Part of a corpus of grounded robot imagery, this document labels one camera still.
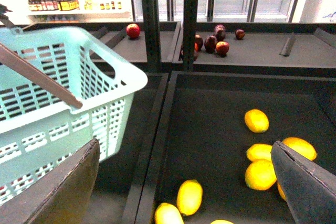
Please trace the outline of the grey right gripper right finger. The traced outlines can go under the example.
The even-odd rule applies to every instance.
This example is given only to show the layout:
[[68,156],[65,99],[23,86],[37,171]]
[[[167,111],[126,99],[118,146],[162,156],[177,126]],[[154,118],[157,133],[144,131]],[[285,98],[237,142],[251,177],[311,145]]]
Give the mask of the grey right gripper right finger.
[[335,223],[334,174],[280,141],[271,160],[295,223]]

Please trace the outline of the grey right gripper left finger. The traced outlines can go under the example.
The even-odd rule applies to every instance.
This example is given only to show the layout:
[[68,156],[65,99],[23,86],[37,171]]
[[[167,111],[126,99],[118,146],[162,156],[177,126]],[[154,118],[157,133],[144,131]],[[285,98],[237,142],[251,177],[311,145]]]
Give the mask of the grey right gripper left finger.
[[1,223],[81,223],[97,178],[92,139],[27,190],[1,206]]

